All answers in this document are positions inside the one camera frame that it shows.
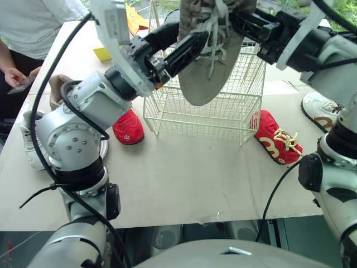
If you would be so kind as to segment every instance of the black pants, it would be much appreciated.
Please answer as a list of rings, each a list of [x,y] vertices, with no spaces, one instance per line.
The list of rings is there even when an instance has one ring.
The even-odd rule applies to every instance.
[[[16,68],[25,76],[28,76],[33,69],[41,66],[43,60],[35,60],[25,55],[10,50]],[[5,75],[0,71],[0,119],[16,118],[21,109],[23,101],[26,99],[30,87],[20,93],[7,95],[12,88],[5,82]]]

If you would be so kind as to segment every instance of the yellow shoelace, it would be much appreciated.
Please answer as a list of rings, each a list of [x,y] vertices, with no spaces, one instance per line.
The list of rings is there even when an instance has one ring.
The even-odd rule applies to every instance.
[[[286,135],[283,132],[285,132],[285,130],[278,128],[274,132],[274,135],[275,135],[274,140],[283,142],[285,145],[285,150],[288,151],[289,149],[292,149],[294,152],[296,152],[297,154],[302,156],[302,153],[298,149],[295,148],[295,146],[297,145],[296,138],[297,138],[298,132],[296,132],[293,137],[290,137],[289,135]]]

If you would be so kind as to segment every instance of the shoe sole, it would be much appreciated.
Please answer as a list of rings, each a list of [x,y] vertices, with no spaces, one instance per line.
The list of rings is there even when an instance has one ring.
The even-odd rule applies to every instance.
[[[270,154],[270,152],[267,150],[267,148],[264,146],[264,144],[263,144],[262,142],[260,142],[255,136],[254,136],[254,138],[260,143],[260,145],[262,145],[262,147],[264,148],[264,150],[268,153],[268,155],[270,156],[270,158],[273,159],[273,161],[274,161],[275,163],[277,163],[278,165],[289,165],[289,164],[282,164],[282,163],[280,163],[279,161],[277,161],[277,160]]]
[[[301,101],[301,104],[300,104],[302,113],[303,113],[312,123],[314,123],[319,129],[321,129],[324,133],[328,133],[327,130],[325,130],[319,123],[317,123],[313,118],[311,118],[311,117],[307,114],[307,112],[306,112],[305,109],[303,108],[302,102],[303,102],[303,101]]]

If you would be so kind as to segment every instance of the smartphone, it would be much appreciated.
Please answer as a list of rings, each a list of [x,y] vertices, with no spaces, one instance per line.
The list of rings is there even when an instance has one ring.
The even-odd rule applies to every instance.
[[[35,80],[35,77],[32,77],[32,76],[26,77],[23,81],[21,81],[19,83],[19,85],[12,88],[7,94],[11,95],[11,94],[25,91],[28,87],[30,87],[32,85],[34,80]]]

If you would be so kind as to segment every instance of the orange paper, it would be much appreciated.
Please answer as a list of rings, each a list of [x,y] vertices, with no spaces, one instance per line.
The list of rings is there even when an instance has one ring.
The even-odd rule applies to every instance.
[[[129,31],[132,35],[136,35],[136,33],[140,30],[149,29],[149,23],[136,12],[134,7],[129,6],[125,3],[125,8],[127,12],[127,21]]]

